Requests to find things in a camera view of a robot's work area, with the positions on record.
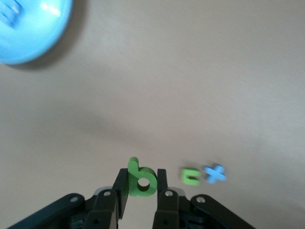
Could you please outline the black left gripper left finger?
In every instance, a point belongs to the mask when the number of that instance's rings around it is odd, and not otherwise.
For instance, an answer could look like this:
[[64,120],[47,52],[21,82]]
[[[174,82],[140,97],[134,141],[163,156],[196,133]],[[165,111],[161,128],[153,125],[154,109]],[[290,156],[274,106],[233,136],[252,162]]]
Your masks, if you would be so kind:
[[122,168],[110,189],[97,195],[92,210],[88,213],[87,229],[117,229],[122,219],[129,195],[128,169]]

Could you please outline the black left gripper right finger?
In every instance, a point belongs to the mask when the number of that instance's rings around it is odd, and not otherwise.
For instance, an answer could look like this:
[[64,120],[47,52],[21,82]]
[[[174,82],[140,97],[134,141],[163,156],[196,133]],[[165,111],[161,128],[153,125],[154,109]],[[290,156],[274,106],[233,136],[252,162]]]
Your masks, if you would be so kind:
[[165,169],[157,170],[157,211],[152,228],[179,228],[179,196],[176,191],[168,187]]

